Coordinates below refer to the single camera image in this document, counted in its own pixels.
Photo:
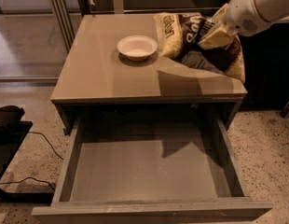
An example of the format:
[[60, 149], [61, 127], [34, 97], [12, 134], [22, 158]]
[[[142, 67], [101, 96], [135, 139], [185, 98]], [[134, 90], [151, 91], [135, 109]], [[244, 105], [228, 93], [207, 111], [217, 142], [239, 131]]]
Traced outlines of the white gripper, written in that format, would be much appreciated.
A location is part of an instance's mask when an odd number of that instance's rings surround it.
[[202, 49], [216, 49], [233, 42], [237, 34], [252, 36], [272, 23], [260, 12], [261, 0], [230, 0], [212, 16], [215, 25], [198, 42]]

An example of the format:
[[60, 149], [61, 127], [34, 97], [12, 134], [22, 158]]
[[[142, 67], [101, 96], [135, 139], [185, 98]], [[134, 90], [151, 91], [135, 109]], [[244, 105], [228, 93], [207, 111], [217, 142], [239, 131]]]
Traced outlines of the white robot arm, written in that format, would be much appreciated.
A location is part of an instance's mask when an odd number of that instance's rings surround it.
[[213, 15], [213, 26], [198, 45], [202, 49], [223, 47], [237, 35], [259, 34], [288, 16], [289, 0], [230, 0]]

